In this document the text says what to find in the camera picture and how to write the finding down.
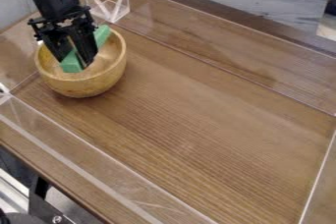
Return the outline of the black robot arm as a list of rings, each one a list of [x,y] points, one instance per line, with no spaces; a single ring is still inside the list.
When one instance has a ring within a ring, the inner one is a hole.
[[[42,14],[28,21],[36,40],[43,41],[59,63],[74,53],[86,69],[99,52],[91,7],[80,0],[34,0],[34,3]]]

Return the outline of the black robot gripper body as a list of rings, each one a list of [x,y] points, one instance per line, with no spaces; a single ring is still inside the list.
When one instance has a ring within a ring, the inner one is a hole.
[[[60,40],[70,36],[74,40],[95,38],[95,21],[91,7],[74,5],[70,7],[39,6],[40,16],[28,21],[38,40]]]

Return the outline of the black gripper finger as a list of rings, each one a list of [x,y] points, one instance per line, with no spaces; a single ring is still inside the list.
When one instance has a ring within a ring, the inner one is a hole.
[[[95,29],[95,26],[86,22],[72,23],[70,29],[70,36],[76,48],[76,56],[83,69],[94,63],[95,56],[99,52]]]
[[[55,59],[62,62],[72,51],[68,35],[64,32],[54,31],[43,36],[43,41]]]

